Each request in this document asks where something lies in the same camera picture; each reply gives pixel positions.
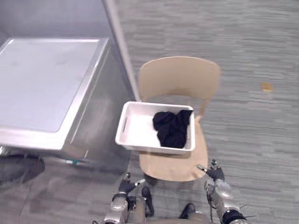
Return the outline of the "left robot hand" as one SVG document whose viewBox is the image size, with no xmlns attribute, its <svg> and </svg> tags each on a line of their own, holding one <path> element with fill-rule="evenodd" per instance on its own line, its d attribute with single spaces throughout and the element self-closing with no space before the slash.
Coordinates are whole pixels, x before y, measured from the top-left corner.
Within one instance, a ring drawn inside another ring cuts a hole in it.
<svg viewBox="0 0 299 224">
<path fill-rule="evenodd" d="M 136 182 L 131 182 L 130 180 L 131 173 L 127 172 L 124 175 L 124 178 L 122 179 L 120 185 L 119 185 L 119 192 L 122 194 L 128 194 L 132 190 L 134 190 L 137 186 L 145 183 L 145 179 L 140 179 Z"/>
</svg>

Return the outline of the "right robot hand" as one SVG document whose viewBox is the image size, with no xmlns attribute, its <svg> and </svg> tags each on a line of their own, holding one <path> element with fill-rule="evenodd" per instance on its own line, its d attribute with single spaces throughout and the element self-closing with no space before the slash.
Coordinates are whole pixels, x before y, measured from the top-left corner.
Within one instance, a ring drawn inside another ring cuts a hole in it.
<svg viewBox="0 0 299 224">
<path fill-rule="evenodd" d="M 197 164 L 197 169 L 203 171 L 206 173 L 210 178 L 213 179 L 213 181 L 216 180 L 222 180 L 225 181 L 225 176 L 222 171 L 222 168 L 218 165 L 218 162 L 216 159 L 212 159 L 210 168 L 205 168 L 204 166 Z"/>
</svg>

